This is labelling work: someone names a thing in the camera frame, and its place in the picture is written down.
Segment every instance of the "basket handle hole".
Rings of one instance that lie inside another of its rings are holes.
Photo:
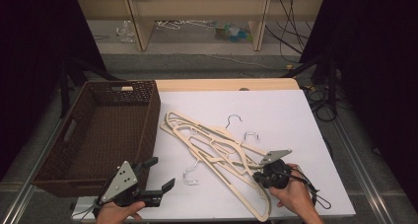
[[[115,92],[132,92],[133,91],[133,87],[132,86],[123,86],[123,87],[111,87],[111,89]]]

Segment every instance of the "floor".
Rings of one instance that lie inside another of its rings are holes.
[[[146,51],[139,52],[134,42],[122,42],[116,32],[123,29],[122,22],[89,22],[97,39],[104,63],[110,74],[123,79],[162,78],[266,78],[280,77],[288,68],[297,67],[299,54],[266,32],[261,51],[253,51],[248,39],[231,42],[216,37],[213,30],[206,28],[211,22],[196,22],[168,25],[171,29],[159,27],[154,30]],[[298,34],[309,36],[314,23],[297,23]],[[234,23],[247,31],[245,23]],[[276,23],[268,23],[269,29],[280,37],[283,31]],[[292,47],[301,49],[294,35],[283,34],[283,40]],[[298,75],[300,86],[311,86],[309,69]],[[87,73],[91,80],[94,74]],[[320,98],[317,91],[310,91],[308,100]],[[72,93],[74,98],[78,89]],[[350,103],[338,90],[338,117],[333,121],[322,121],[329,116],[328,110],[320,111],[318,127],[328,142],[334,164],[346,187],[357,215],[354,217],[325,219],[326,223],[418,223],[416,210],[384,162],[372,150],[370,140]],[[57,89],[50,98],[31,141],[22,148],[8,174],[0,183],[0,218],[10,223],[13,218],[8,210],[20,207],[22,212],[15,216],[14,223],[72,223],[71,208],[76,198],[57,198],[39,188],[25,186],[35,172],[43,149],[60,124],[60,100]],[[21,192],[22,187],[30,187]],[[380,198],[381,206],[371,202]],[[385,207],[387,214],[379,214],[379,207]],[[301,223],[301,220],[275,221],[275,223]]]

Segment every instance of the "metal hook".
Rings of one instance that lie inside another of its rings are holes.
[[[228,126],[230,126],[230,124],[231,124],[231,122],[230,122],[230,118],[231,118],[232,116],[236,116],[236,117],[238,117],[238,118],[240,119],[240,121],[241,121],[241,122],[243,122],[243,120],[240,118],[240,116],[239,116],[239,115],[237,115],[237,114],[231,114],[230,116],[228,116],[228,124],[227,124],[227,126],[226,126],[225,128],[228,128]]]
[[[260,138],[258,137],[258,133],[256,133],[256,132],[253,132],[253,131],[248,131],[248,132],[246,132],[245,134],[244,134],[244,140],[246,141],[246,136],[247,135],[253,135],[253,136],[256,136],[257,137],[257,141],[259,141],[260,140]]]
[[[196,162],[194,163],[193,167],[187,168],[187,169],[183,172],[183,181],[184,181],[184,182],[185,182],[188,186],[195,186],[195,185],[199,184],[199,181],[198,181],[198,180],[189,180],[189,179],[187,178],[187,174],[188,174],[189,172],[192,172],[192,171],[196,170],[197,163],[199,163],[199,160],[196,160]]]

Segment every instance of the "white table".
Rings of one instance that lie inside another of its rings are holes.
[[[211,85],[216,81],[204,82]],[[355,214],[302,91],[161,92],[160,97],[160,122],[168,111],[177,111],[205,125],[225,127],[229,115],[238,114],[243,122],[232,118],[228,127],[235,137],[244,140],[247,131],[255,131],[260,140],[256,141],[255,137],[249,136],[247,143],[266,151],[292,149],[293,152],[283,160],[299,164],[313,185],[320,189],[318,194],[332,204],[330,209],[316,205],[322,217]],[[199,185],[186,185],[182,180],[183,172],[193,166],[195,158],[186,145],[161,129],[157,133],[154,156],[159,157],[159,163],[151,168],[147,189],[159,189],[172,178],[175,178],[175,185],[164,195],[160,207],[140,211],[144,221],[255,220],[240,200],[204,163],[199,163],[196,170],[189,174],[199,180]],[[256,193],[252,193],[253,189],[241,188],[254,207],[262,212],[263,201]],[[74,213],[87,209],[93,199],[80,197]],[[286,208],[277,208],[276,203],[277,199],[272,197],[270,219],[296,217]],[[94,221],[93,215],[88,214],[85,221]]]

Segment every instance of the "black tripod leg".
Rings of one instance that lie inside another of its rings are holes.
[[[293,78],[296,75],[304,72],[305,70],[311,68],[312,66],[318,64],[320,61],[322,61],[324,58],[323,54],[318,55],[317,57],[308,60],[308,62],[302,64],[301,66],[297,67],[296,69],[290,71],[289,73],[283,75],[281,78]]]
[[[71,61],[74,62],[76,65],[79,65],[81,68],[92,71],[93,73],[101,76],[102,78],[104,78],[108,81],[123,81],[119,78],[116,78],[116,77],[108,74],[105,71],[102,71],[101,69],[89,64],[88,62],[86,62],[82,59],[71,57]]]
[[[336,109],[336,91],[337,91],[337,82],[336,82],[337,69],[334,59],[330,59],[329,62],[329,75],[328,75],[328,103],[333,108],[335,114],[337,114]]]
[[[67,83],[67,62],[62,62],[59,70],[59,87],[61,88],[61,116],[68,112],[70,108],[70,95]]]

